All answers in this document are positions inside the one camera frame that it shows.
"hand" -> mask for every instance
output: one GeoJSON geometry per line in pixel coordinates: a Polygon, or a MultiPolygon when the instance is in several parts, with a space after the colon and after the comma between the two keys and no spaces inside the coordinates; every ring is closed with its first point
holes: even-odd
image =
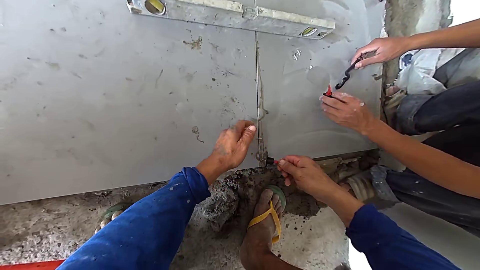
{"type": "Polygon", "coordinates": [[[352,64],[360,55],[372,51],[375,52],[375,56],[361,60],[355,65],[355,69],[395,59],[409,50],[407,37],[376,38],[366,46],[357,50],[353,56],[352,64]]]}
{"type": "Polygon", "coordinates": [[[306,156],[286,156],[278,161],[278,170],[285,177],[285,185],[295,182],[300,190],[319,201],[324,201],[333,190],[340,188],[315,161],[306,156]]]}
{"type": "Polygon", "coordinates": [[[209,184],[243,162],[256,130],[252,121],[240,120],[220,133],[212,154],[196,167],[209,184]]]}
{"type": "Polygon", "coordinates": [[[334,98],[322,96],[322,109],[339,125],[352,128],[367,136],[377,120],[365,103],[347,93],[335,92],[334,98]]]}

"blue long-sleeve shirt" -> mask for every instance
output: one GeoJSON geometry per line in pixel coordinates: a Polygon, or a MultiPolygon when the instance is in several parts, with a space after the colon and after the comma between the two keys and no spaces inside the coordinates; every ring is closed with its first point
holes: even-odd
{"type": "MultiPolygon", "coordinates": [[[[92,236],[57,269],[167,270],[195,205],[209,196],[205,177],[196,168],[183,168],[166,186],[92,236]]],[[[373,270],[458,269],[371,205],[355,213],[347,236],[365,253],[373,270]]]]}

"sandal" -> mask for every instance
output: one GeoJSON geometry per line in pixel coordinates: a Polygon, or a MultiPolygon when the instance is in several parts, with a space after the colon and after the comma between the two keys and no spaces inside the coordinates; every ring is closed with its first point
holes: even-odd
{"type": "MultiPolygon", "coordinates": [[[[285,209],[287,200],[285,199],[285,194],[283,194],[283,191],[276,185],[269,185],[267,186],[267,188],[272,190],[273,194],[278,195],[278,199],[280,200],[280,203],[282,204],[283,209],[285,209]]],[[[276,231],[278,232],[278,235],[272,238],[272,243],[276,243],[280,240],[280,235],[282,233],[282,226],[280,225],[280,219],[278,219],[278,215],[276,214],[276,211],[273,208],[272,200],[270,200],[270,209],[267,210],[265,213],[261,214],[260,216],[253,218],[248,224],[248,228],[266,219],[266,217],[268,217],[269,214],[272,214],[273,221],[275,222],[276,231]]]]}

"wrist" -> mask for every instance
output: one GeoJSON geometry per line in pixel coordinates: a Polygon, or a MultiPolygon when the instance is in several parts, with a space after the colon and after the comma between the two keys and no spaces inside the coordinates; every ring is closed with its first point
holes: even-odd
{"type": "Polygon", "coordinates": [[[358,132],[360,132],[363,136],[370,138],[371,135],[375,134],[378,128],[378,122],[382,121],[372,117],[360,130],[358,130],[358,132]]]}
{"type": "Polygon", "coordinates": [[[330,205],[334,204],[339,200],[344,200],[346,197],[353,196],[340,185],[334,182],[333,186],[328,190],[328,192],[324,193],[321,201],[324,202],[326,205],[330,205]]]}
{"type": "Polygon", "coordinates": [[[333,180],[331,180],[330,177],[328,178],[327,182],[318,181],[318,183],[321,183],[321,182],[323,182],[323,184],[319,185],[315,189],[313,197],[317,201],[322,201],[326,203],[326,201],[330,200],[329,198],[332,195],[336,194],[338,192],[338,189],[341,189],[341,187],[337,183],[335,183],[333,180]]]}
{"type": "Polygon", "coordinates": [[[217,178],[228,171],[219,159],[209,156],[196,166],[197,170],[207,179],[208,184],[212,184],[217,178]]]}
{"type": "Polygon", "coordinates": [[[414,49],[423,49],[425,47],[425,44],[423,42],[424,38],[422,34],[415,34],[409,37],[405,37],[405,40],[406,40],[405,48],[407,48],[406,51],[414,50],[414,49]]]}

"cement mortar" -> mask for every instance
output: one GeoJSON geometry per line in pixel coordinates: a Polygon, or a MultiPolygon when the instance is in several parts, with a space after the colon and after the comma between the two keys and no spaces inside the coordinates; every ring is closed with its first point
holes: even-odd
{"type": "MultiPolygon", "coordinates": [[[[371,154],[318,161],[336,181],[375,162],[371,154]]],[[[106,209],[135,202],[164,184],[0,206],[0,265],[64,259],[93,235],[106,209]]],[[[231,172],[210,187],[213,197],[195,208],[170,268],[242,269],[239,247],[258,196],[269,184],[280,186],[287,198],[282,239],[274,245],[279,257],[305,269],[334,269],[348,261],[345,227],[336,214],[286,187],[276,168],[255,168],[231,172]]]]}

